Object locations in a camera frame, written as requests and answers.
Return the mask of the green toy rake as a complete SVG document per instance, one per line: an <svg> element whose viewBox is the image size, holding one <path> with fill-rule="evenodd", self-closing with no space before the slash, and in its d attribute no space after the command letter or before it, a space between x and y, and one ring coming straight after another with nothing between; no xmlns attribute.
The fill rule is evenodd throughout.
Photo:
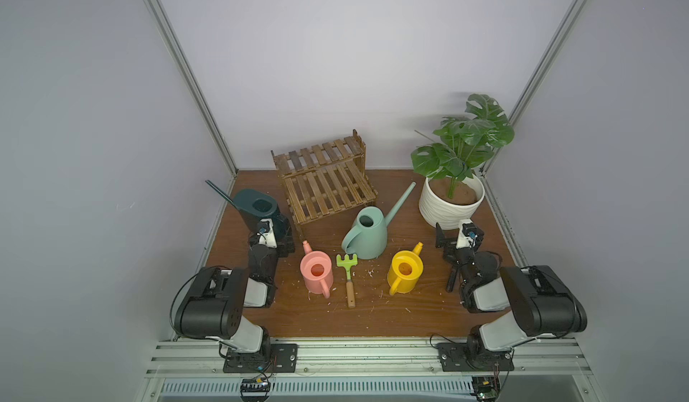
<svg viewBox="0 0 689 402"><path fill-rule="evenodd" d="M358 257L356 254L349 255L338 254L336 256L336 263L338 267L342 267L346 271L346 296L347 304L350 309L355 308L355 287L353 286L352 268L358 264Z"/></svg>

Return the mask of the white ribbed plant pot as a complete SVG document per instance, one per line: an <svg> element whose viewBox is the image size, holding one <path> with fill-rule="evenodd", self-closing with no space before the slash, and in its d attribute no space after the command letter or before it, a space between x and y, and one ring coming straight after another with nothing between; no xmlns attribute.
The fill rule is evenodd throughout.
<svg viewBox="0 0 689 402"><path fill-rule="evenodd" d="M436 224L443 230L457 229L461 220L471 219L486 197L486 188L479 177L465 179L462 183L475 192L477 200L468 205L450 203L432 191L430 181L425 179L419 199L419 211L425 221L434 227Z"/></svg>

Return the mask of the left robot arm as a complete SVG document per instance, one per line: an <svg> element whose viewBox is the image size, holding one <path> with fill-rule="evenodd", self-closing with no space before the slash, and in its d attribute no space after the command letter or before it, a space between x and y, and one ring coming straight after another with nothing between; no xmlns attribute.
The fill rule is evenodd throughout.
<svg viewBox="0 0 689 402"><path fill-rule="evenodd" d="M274 303L278 261L294 251L287 218L259 220L249 237L248 265L201 268L175 295L170 326L180 337L217 342L225 360L268 362L269 333L245 318L243 311L266 309Z"/></svg>

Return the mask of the wooden slatted shelf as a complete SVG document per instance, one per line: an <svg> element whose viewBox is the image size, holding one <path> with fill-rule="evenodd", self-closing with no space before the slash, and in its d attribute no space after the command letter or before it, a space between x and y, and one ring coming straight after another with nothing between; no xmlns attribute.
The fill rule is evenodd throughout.
<svg viewBox="0 0 689 402"><path fill-rule="evenodd" d="M377 202L378 192L365 172L366 144L356 130L344 138L271 156L302 240L306 225Z"/></svg>

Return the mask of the yellow watering can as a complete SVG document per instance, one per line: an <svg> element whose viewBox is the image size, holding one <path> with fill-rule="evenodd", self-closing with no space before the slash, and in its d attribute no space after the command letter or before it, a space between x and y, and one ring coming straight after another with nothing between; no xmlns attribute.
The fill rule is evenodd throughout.
<svg viewBox="0 0 689 402"><path fill-rule="evenodd" d="M409 294L416 288L423 274L422 249L423 244L418 242L414 249L395 254L387 276L390 295Z"/></svg>

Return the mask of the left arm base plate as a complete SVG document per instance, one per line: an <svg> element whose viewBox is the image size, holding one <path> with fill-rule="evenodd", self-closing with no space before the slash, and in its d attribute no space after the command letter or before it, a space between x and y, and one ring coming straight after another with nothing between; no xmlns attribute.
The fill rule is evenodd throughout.
<svg viewBox="0 0 689 402"><path fill-rule="evenodd" d="M294 373L298 357L297 344L274 344L263 346L256 353L236 353L224 355L224 373Z"/></svg>

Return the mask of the pink watering can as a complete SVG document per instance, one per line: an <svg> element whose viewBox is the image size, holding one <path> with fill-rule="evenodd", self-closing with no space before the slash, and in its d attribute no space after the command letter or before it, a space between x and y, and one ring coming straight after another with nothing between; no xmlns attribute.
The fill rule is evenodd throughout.
<svg viewBox="0 0 689 402"><path fill-rule="evenodd" d="M306 240L303 241L303 250L305 255L301 259L300 271L307 290L311 294L320 294L329 299L334 282L330 256L312 249Z"/></svg>

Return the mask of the light green watering can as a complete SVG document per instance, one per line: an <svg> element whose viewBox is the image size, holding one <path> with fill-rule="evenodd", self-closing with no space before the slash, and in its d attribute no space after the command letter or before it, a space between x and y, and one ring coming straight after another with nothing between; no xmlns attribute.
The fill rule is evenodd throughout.
<svg viewBox="0 0 689 402"><path fill-rule="evenodd" d="M378 258L388 245L388 226L415 187L416 183L412 182L387 215L376 206L367 206L361 210L342 241L344 253L355 254L361 260Z"/></svg>

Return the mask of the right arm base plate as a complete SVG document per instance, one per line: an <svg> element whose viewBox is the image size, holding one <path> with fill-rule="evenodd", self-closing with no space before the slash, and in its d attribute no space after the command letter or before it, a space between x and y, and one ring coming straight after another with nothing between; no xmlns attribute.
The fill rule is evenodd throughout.
<svg viewBox="0 0 689 402"><path fill-rule="evenodd" d="M493 373L513 371L514 364L510 351L492 352L482 346L468 343L440 343L436 349L443 371L462 371L463 373Z"/></svg>

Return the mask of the green monstera plant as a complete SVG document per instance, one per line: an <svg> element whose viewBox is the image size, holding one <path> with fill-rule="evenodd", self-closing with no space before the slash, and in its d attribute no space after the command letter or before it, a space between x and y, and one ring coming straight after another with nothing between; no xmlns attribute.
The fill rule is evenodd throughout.
<svg viewBox="0 0 689 402"><path fill-rule="evenodd" d="M430 144L412 152L413 169L428 179L432 192L454 205L477 201L477 193L470 191L466 181L515 138L500 103L482 93L470 94L464 113L443 118L433 133Z"/></svg>

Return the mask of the aluminium front rail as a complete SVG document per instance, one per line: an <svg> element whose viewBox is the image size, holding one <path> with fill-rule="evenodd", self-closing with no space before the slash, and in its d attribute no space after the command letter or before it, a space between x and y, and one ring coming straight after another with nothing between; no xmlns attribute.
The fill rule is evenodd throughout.
<svg viewBox="0 0 689 402"><path fill-rule="evenodd" d="M435 337L305 337L276 338L298 346L296 377L327 376L440 376L445 356ZM516 375L591 375L592 370L572 338L547 339L519 346L513 353ZM222 375L224 359L212 341L180 339L160 342L146 368L146 378L211 378Z"/></svg>

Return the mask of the dark teal watering can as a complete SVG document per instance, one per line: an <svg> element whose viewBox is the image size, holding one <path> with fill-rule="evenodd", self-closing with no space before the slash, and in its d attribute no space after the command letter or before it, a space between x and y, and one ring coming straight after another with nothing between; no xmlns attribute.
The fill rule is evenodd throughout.
<svg viewBox="0 0 689 402"><path fill-rule="evenodd" d="M240 213L245 225L253 232L261 219L285 217L279 209L278 202L258 190L245 188L234 197L230 197L209 179L206 180L206 184Z"/></svg>

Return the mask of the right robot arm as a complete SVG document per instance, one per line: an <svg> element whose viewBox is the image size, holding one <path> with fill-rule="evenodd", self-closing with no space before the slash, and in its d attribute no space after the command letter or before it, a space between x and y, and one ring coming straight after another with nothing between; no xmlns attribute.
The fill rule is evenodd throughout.
<svg viewBox="0 0 689 402"><path fill-rule="evenodd" d="M470 219L460 222L455 240L439 224L435 235L435 246L451 265L446 291L457 291L470 313L506 312L472 328L467 341L456 344L466 358L509 360L514 348L532 340L587 328L582 304L551 267L505 267L500 254L480 249L484 231Z"/></svg>

